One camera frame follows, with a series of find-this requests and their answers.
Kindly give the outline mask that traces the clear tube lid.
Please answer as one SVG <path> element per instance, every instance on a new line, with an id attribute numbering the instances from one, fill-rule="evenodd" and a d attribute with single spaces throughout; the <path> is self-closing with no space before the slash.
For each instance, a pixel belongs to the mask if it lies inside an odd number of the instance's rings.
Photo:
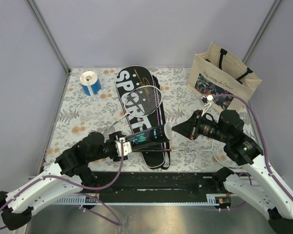
<path id="1" fill-rule="evenodd" d="M 164 125 L 164 133 L 165 133 L 166 138 L 169 141 L 173 140 L 174 132 L 172 130 L 172 123 L 170 123 L 170 122 L 165 123 L 165 125 Z"/>

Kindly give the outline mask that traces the black racket cover bag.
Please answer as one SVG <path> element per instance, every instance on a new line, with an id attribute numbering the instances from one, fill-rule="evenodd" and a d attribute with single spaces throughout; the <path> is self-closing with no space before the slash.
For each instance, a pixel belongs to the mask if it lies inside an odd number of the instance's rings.
<path id="1" fill-rule="evenodd" d="M 115 84 L 132 133 L 166 124 L 160 84 L 147 68 L 125 67 L 117 74 Z"/>

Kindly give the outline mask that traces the black teal shuttlecock tube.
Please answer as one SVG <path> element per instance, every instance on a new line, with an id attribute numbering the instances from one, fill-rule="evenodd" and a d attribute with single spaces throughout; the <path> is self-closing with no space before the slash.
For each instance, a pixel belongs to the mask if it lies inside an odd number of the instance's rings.
<path id="1" fill-rule="evenodd" d="M 126 136 L 127 142 L 131 143 L 132 150 L 138 150 L 162 143 L 169 142 L 164 133 L 164 125 L 152 127 L 141 132 Z"/>

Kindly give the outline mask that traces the black handled badminton racket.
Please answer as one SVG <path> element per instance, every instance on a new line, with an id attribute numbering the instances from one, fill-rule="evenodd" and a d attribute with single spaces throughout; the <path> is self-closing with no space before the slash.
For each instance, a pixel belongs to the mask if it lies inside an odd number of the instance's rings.
<path id="1" fill-rule="evenodd" d="M 164 148 L 142 148 L 139 150 L 134 150 L 134 152 L 140 152 L 140 153 L 163 153 L 163 152 L 211 152 L 213 158 L 216 160 L 216 162 L 218 162 L 219 164 L 221 164 L 224 167 L 227 167 L 229 169 L 234 169 L 234 170 L 238 170 L 238 169 L 242 169 L 241 166 L 229 166 L 226 165 L 225 163 L 221 162 L 215 155 L 214 150 L 213 150 L 213 144 L 214 144 L 214 140 L 211 143 L 211 148 L 208 150 L 197 150 L 197 149 L 164 149 Z"/>

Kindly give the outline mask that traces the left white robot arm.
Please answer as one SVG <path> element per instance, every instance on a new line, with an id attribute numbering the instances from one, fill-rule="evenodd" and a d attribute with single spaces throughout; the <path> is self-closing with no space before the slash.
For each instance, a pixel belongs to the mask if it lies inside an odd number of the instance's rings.
<path id="1" fill-rule="evenodd" d="M 89 163 L 111 158 L 124 160 L 132 151 L 124 137 L 105 141 L 103 134 L 92 132 L 58 156 L 42 173 L 12 192 L 0 192 L 0 216 L 4 228 L 13 231 L 27 224 L 32 216 L 68 195 L 102 190 L 115 180 L 98 186 Z"/>

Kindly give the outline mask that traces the white badminton racket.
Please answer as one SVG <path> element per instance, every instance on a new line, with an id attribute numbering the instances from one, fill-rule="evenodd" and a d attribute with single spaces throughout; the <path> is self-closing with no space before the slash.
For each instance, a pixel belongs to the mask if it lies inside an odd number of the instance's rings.
<path id="1" fill-rule="evenodd" d="M 159 88 L 151 85 L 136 88 L 125 97 L 125 114 L 107 127 L 102 134 L 128 115 L 132 117 L 147 117 L 151 115 L 160 107 L 162 101 L 163 95 Z"/>

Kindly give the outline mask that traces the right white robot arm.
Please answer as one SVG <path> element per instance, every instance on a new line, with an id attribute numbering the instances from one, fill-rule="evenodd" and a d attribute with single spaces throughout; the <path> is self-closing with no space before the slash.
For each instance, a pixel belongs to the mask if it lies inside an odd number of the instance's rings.
<path id="1" fill-rule="evenodd" d="M 212 182 L 218 193 L 226 190 L 258 210 L 277 234 L 293 234 L 293 190 L 273 166 L 265 161 L 263 150 L 243 132 L 244 122 L 235 110 L 224 110 L 219 120 L 209 120 L 202 110 L 174 126 L 173 131 L 195 140 L 199 135 L 223 142 L 226 155 L 241 166 L 262 188 L 244 184 L 232 170 L 217 171 Z"/>

